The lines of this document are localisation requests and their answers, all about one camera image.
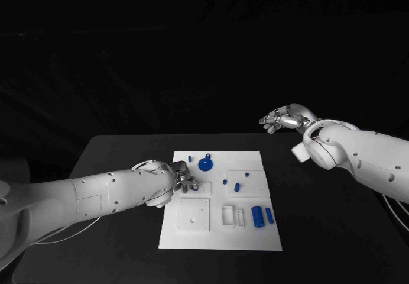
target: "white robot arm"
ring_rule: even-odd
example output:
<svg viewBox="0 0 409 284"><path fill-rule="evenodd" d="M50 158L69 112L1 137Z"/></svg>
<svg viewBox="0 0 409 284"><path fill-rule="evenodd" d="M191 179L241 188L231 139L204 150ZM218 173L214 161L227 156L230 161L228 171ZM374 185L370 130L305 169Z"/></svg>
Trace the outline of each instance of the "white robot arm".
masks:
<svg viewBox="0 0 409 284"><path fill-rule="evenodd" d="M146 204L162 207L172 193L198 183L184 161L148 160L128 170L54 182L0 181L0 270L60 228Z"/></svg>
<svg viewBox="0 0 409 284"><path fill-rule="evenodd" d="M326 170L346 169L357 182L409 203L409 141L322 120L299 104L273 110L259 123L267 133L283 127L302 133L302 142L292 148L300 162L310 158Z"/></svg>

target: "dark table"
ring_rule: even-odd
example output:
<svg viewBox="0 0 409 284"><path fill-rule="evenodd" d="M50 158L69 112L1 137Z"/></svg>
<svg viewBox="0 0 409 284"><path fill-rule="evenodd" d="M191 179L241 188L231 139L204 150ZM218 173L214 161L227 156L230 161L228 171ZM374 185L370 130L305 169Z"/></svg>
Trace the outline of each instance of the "dark table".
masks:
<svg viewBox="0 0 409 284"><path fill-rule="evenodd" d="M409 249L371 190L346 170L299 163L300 134L94 137L70 178L174 151L259 150L283 251L158 249L164 208L105 216L69 240L33 245L17 283L407 283Z"/></svg>

